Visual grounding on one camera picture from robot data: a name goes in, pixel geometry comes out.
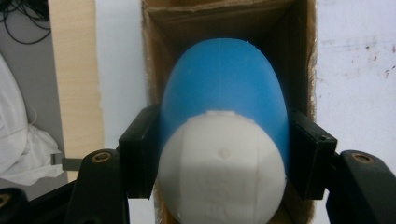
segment brass screw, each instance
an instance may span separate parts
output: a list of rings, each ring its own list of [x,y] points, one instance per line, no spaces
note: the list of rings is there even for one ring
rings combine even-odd
[[[108,161],[111,159],[111,154],[109,152],[99,152],[92,157],[92,162],[99,163]]]
[[[374,163],[373,158],[366,156],[364,154],[361,154],[361,153],[352,153],[352,157],[356,161],[364,163],[364,164],[373,164]]]
[[[0,208],[4,207],[9,199],[11,199],[11,196],[9,194],[0,194]]]

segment white wall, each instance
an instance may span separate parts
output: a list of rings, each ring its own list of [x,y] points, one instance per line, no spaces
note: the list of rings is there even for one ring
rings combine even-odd
[[[96,50],[105,147],[118,140],[147,103],[140,0],[96,0]],[[129,200],[131,223],[154,221],[152,200]]]
[[[396,173],[396,1],[318,0],[317,124]],[[314,223],[329,223],[325,202]]]

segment cardboard box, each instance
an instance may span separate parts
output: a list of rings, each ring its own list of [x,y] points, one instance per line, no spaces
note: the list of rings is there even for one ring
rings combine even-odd
[[[264,53],[276,71],[287,107],[296,108],[312,119],[315,3],[314,0],[143,1],[151,102],[161,101],[166,81],[185,50],[209,38],[232,37],[246,40]],[[299,201],[291,186],[287,187],[282,204],[292,223],[306,223],[311,217],[312,203]]]

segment white cloth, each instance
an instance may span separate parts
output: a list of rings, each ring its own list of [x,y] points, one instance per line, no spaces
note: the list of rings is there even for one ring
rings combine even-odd
[[[41,177],[56,177],[61,165],[50,155],[60,153],[52,137],[28,124],[21,92],[0,55],[0,178],[33,185]]]

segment wooden panel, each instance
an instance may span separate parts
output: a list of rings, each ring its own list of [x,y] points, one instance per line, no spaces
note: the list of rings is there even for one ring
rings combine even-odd
[[[66,158],[83,158],[104,146],[96,61],[94,0],[51,0],[56,76]],[[69,181],[77,173],[69,172]]]

